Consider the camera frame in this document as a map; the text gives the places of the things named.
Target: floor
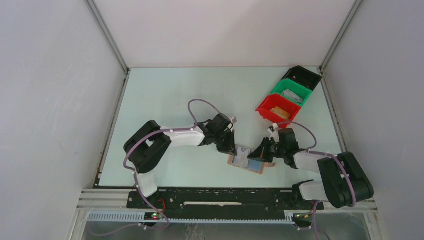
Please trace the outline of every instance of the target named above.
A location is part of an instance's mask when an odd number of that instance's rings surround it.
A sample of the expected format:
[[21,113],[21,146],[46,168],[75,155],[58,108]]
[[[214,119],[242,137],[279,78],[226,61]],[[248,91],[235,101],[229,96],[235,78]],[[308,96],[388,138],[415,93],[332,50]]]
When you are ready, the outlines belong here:
[[[274,88],[289,67],[192,67],[192,68],[133,68],[124,92],[109,148],[99,175],[99,186],[131,187],[134,179],[123,168],[126,155],[124,143],[147,121],[161,126],[187,127],[193,119],[187,102],[205,99],[222,113],[237,117],[236,144],[255,149],[272,123],[263,119],[255,109]],[[316,67],[308,67],[316,72]],[[192,104],[199,121],[211,119],[216,112],[207,104]],[[317,137],[317,151],[340,153],[339,141],[326,98],[319,84],[295,121],[308,127]],[[301,148],[313,145],[312,137],[302,128],[291,126]],[[215,145],[170,148],[153,170],[159,187],[238,187],[289,188],[301,181],[320,176],[313,172],[295,170],[283,159],[276,166],[257,174],[228,165],[228,155],[219,153]]]

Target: gray wall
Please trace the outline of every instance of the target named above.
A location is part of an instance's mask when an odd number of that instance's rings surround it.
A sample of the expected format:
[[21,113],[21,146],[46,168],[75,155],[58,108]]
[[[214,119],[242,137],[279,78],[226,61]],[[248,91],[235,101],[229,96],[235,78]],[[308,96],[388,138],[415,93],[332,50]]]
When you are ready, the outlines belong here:
[[2,0],[0,53],[0,239],[65,239],[123,73],[83,0]]
[[424,239],[424,1],[365,1],[325,70],[393,240]]

